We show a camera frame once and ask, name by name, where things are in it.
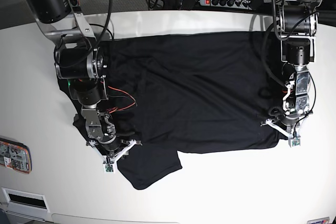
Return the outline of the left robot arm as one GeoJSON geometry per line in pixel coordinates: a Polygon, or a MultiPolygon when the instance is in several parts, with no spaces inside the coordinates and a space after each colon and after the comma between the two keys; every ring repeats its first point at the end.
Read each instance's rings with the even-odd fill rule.
{"type": "Polygon", "coordinates": [[[315,85],[308,69],[316,55],[318,7],[323,0],[271,0],[272,24],[262,42],[261,60],[268,75],[285,89],[278,113],[262,122],[281,133],[290,147],[301,144],[299,134],[303,121],[313,113],[315,100],[309,89],[315,85]],[[266,62],[266,46],[270,32],[280,42],[282,76],[278,78],[266,62]]]}

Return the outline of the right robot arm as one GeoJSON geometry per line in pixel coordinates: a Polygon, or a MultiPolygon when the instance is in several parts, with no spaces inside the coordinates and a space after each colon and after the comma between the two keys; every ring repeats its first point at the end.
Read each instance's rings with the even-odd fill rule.
{"type": "Polygon", "coordinates": [[[117,171],[117,162],[139,141],[132,132],[119,133],[113,116],[121,108],[100,108],[108,100],[111,87],[106,83],[108,55],[104,41],[114,39],[109,21],[101,33],[93,31],[80,7],[79,0],[26,0],[44,36],[54,43],[57,77],[68,82],[71,99],[81,105],[88,144],[101,154],[106,173],[117,171]]]}

